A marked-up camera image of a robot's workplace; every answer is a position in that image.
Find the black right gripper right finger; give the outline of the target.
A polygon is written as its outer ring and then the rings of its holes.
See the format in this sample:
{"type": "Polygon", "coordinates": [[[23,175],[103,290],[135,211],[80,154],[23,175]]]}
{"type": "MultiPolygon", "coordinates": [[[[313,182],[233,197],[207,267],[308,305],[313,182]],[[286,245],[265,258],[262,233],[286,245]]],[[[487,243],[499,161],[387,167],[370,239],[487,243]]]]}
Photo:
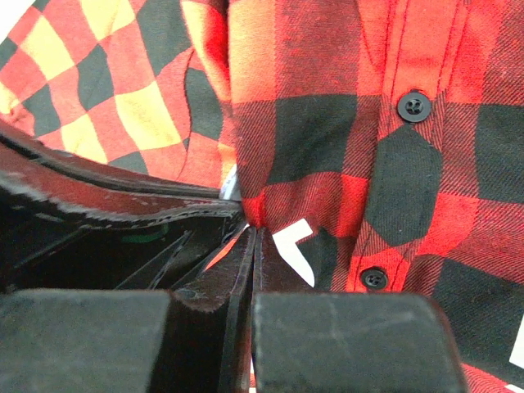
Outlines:
{"type": "Polygon", "coordinates": [[[256,236],[252,354],[259,392],[464,392],[445,314],[410,293],[313,289],[256,236]]]}

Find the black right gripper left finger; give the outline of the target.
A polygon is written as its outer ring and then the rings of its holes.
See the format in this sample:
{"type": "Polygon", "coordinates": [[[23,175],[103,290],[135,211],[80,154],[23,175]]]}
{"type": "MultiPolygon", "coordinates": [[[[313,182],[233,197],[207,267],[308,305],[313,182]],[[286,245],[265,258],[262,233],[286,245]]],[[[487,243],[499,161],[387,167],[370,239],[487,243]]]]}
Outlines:
{"type": "Polygon", "coordinates": [[[247,392],[256,231],[175,291],[1,298],[4,392],[247,392]]]}

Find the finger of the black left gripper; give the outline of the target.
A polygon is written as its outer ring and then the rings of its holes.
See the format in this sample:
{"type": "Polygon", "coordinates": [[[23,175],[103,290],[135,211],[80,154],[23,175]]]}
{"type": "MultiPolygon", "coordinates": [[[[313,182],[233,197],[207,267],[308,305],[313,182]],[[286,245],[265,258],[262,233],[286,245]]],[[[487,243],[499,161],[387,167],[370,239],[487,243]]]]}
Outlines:
{"type": "Polygon", "coordinates": [[[45,147],[1,124],[1,199],[15,209],[92,229],[147,228],[194,217],[242,219],[213,188],[153,178],[45,147]]]}

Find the red black plaid shirt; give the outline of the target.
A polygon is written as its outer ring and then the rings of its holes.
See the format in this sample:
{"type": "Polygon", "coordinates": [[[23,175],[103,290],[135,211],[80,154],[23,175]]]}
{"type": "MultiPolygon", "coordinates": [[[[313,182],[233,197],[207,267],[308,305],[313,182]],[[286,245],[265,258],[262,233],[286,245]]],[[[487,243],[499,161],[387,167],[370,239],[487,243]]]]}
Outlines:
{"type": "Polygon", "coordinates": [[[305,219],[316,286],[435,299],[475,392],[522,387],[520,1],[37,1],[1,117],[50,147],[305,219]]]}

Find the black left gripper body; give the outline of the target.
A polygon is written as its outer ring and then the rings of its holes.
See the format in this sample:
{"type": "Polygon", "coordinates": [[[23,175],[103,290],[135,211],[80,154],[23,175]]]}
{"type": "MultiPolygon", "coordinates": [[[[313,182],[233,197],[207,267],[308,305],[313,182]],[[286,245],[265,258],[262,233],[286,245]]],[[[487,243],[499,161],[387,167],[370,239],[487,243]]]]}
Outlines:
{"type": "Polygon", "coordinates": [[[1,291],[175,289],[245,223],[199,213],[147,228],[86,228],[1,197],[1,291]]]}

